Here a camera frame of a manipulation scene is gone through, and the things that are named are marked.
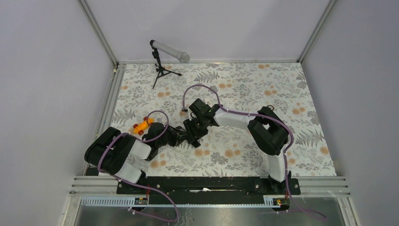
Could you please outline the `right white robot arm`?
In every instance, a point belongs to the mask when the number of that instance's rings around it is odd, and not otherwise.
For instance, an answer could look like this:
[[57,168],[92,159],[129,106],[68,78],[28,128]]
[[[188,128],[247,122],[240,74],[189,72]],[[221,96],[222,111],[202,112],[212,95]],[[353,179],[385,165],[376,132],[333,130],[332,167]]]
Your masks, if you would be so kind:
[[270,188],[276,194],[288,189],[283,148],[288,143],[289,132],[280,118],[269,107],[262,107],[257,113],[226,109],[215,104],[212,107],[201,99],[190,106],[191,117],[184,121],[186,140],[199,147],[199,139],[208,134],[208,128],[227,126],[243,129],[250,133],[258,148],[268,155]]

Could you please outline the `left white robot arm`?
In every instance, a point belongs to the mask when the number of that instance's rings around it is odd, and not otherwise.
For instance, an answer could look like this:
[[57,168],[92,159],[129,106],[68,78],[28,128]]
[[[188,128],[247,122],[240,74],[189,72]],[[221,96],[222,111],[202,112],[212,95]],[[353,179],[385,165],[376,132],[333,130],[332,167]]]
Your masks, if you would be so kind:
[[128,158],[151,161],[158,154],[158,149],[169,145],[177,146],[187,139],[183,127],[172,127],[159,122],[153,123],[140,141],[133,135],[122,133],[109,127],[86,150],[84,160],[97,167],[101,173],[128,181],[128,188],[139,194],[145,190],[145,173],[128,162]]

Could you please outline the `orange toy car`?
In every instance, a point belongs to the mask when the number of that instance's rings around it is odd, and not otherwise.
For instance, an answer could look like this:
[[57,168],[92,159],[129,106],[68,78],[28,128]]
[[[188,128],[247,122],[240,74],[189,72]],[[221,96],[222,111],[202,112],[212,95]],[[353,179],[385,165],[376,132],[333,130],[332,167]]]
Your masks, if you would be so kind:
[[133,125],[133,134],[143,135],[144,131],[154,123],[153,118],[144,117],[143,121]]

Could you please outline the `floral table mat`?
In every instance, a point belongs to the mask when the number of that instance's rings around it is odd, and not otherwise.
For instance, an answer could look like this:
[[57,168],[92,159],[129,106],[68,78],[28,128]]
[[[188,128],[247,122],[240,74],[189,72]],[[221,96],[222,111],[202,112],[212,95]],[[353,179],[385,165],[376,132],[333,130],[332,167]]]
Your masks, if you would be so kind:
[[[154,64],[123,65],[112,127],[132,133],[133,125],[147,115],[181,126],[188,118],[182,106],[197,98],[245,112],[271,105],[294,135],[287,150],[292,175],[336,175],[299,63],[166,64],[165,68],[173,74],[157,79]],[[250,133],[229,127],[211,127],[198,148],[183,142],[160,148],[151,161],[129,157],[128,162],[149,176],[251,177],[269,172],[267,155]]]

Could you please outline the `black tripod microphone stand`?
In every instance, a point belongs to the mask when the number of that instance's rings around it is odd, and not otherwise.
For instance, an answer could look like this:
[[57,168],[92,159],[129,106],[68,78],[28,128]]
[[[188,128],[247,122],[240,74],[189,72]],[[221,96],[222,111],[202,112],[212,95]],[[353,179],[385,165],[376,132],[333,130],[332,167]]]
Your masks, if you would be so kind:
[[177,76],[182,76],[181,73],[173,72],[173,71],[168,70],[168,69],[166,69],[165,67],[162,66],[161,60],[160,60],[160,55],[159,55],[159,52],[158,52],[157,48],[152,47],[152,55],[153,55],[154,59],[157,61],[155,66],[156,66],[156,72],[158,73],[157,76],[156,76],[155,82],[154,82],[154,84],[152,86],[152,89],[155,88],[155,85],[156,85],[156,83],[157,83],[159,78],[162,78],[162,77],[164,77],[166,75],[169,75],[169,74],[175,74]]

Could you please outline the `grey microphone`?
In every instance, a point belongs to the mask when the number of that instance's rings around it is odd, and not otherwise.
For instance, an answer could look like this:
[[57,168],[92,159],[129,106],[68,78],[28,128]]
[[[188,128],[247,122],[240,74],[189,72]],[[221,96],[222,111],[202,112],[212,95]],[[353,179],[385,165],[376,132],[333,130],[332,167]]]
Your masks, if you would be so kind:
[[155,40],[151,40],[150,45],[152,48],[176,58],[180,63],[189,63],[190,61],[190,56],[186,52],[176,50]]

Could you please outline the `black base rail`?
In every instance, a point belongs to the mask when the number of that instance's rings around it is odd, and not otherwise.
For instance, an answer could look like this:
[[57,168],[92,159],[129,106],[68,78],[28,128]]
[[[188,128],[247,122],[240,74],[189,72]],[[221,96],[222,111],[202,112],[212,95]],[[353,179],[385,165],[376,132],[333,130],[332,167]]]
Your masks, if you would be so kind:
[[300,195],[301,189],[296,178],[278,182],[269,177],[144,177],[138,185],[156,188],[166,194],[172,192],[238,191],[255,194]]

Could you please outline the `aluminium frame post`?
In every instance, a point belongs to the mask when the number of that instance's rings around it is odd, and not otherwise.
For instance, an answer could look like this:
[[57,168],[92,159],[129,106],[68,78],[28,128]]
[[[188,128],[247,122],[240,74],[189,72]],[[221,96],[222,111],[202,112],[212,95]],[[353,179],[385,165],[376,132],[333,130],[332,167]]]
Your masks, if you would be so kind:
[[103,49],[105,50],[108,58],[110,59],[113,67],[115,68],[115,70],[118,68],[119,66],[119,61],[116,58],[109,42],[106,39],[106,36],[104,34],[104,32],[102,31],[99,23],[96,20],[96,17],[89,5],[89,3],[86,0],[77,0],[77,2],[80,4],[83,13],[85,14],[85,16],[88,19],[88,22],[90,23],[95,35],[97,36],[100,44],[102,45]]

